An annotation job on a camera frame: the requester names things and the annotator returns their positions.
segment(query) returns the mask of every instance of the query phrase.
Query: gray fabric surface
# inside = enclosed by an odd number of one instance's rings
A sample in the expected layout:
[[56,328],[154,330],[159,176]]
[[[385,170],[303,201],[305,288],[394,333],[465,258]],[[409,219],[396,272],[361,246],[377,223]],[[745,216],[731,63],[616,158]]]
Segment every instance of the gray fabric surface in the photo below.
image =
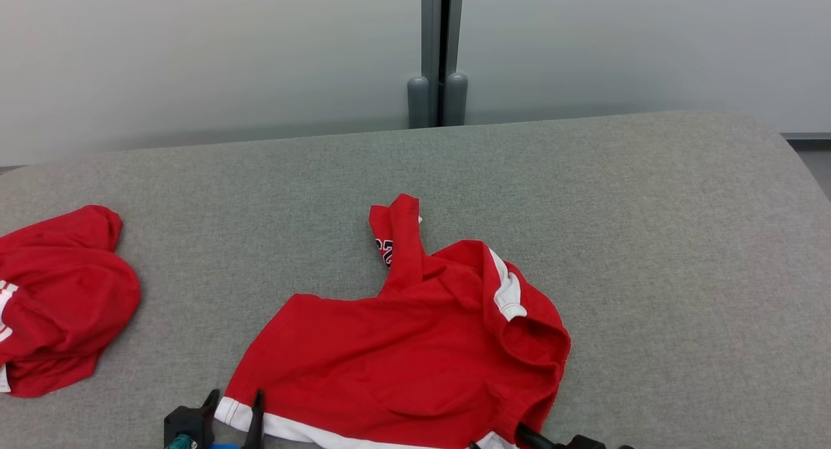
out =
[[377,292],[366,216],[400,192],[421,198],[427,250],[483,239],[557,305],[573,351],[549,438],[828,446],[831,204],[774,130],[704,112],[129,151],[0,176],[0,232],[104,204],[143,286],[95,376],[0,396],[0,446],[161,447],[163,417],[224,387],[292,293]]

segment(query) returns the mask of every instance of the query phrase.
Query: printed number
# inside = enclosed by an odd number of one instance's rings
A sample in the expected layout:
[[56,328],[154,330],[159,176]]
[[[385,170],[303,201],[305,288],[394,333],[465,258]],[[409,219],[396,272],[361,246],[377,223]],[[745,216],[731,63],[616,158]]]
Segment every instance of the printed number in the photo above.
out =
[[384,259],[384,263],[387,267],[392,265],[392,240],[385,239],[380,240],[378,238],[375,239],[375,244],[378,245],[378,250],[380,250],[380,257]]

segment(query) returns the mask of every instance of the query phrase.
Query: floor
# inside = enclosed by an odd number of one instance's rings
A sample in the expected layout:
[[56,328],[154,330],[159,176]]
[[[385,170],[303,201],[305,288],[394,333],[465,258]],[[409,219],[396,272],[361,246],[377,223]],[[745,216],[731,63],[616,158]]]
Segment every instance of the floor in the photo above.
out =
[[831,199],[831,151],[799,151],[797,154]]

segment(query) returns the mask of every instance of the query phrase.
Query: sleeve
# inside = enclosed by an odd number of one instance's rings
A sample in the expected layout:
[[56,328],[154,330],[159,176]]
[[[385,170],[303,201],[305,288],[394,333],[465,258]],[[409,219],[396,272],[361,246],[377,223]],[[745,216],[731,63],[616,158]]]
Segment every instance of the sleeve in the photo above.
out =
[[484,318],[501,348],[516,360],[516,382],[501,383],[497,432],[513,442],[520,422],[540,431],[563,378],[571,339],[557,308],[516,266],[483,250]]
[[384,289],[402,290],[423,280],[419,201],[399,195],[389,207],[372,206],[369,217],[380,255],[390,267]]
[[84,206],[0,237],[0,249],[60,246],[115,251],[121,233],[118,213],[104,206]]
[[0,360],[7,352],[10,358],[32,358],[40,352],[89,354],[106,346],[138,307],[133,269],[103,250],[38,254],[42,263],[32,260],[29,271],[10,277],[19,287],[5,304],[2,322],[14,334],[0,343]]

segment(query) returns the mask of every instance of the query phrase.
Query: red jersey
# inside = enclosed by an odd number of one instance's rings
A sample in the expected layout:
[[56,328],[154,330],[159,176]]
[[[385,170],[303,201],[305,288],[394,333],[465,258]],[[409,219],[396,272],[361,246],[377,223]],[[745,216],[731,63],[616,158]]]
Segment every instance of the red jersey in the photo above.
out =
[[120,232],[115,212],[86,206],[0,237],[0,392],[35,398],[92,375],[139,304]]
[[520,422],[539,431],[570,344],[551,301],[481,241],[425,254],[409,195],[370,225],[391,266],[379,295],[291,297],[216,418],[247,430],[262,388],[267,434],[324,449],[502,449]]

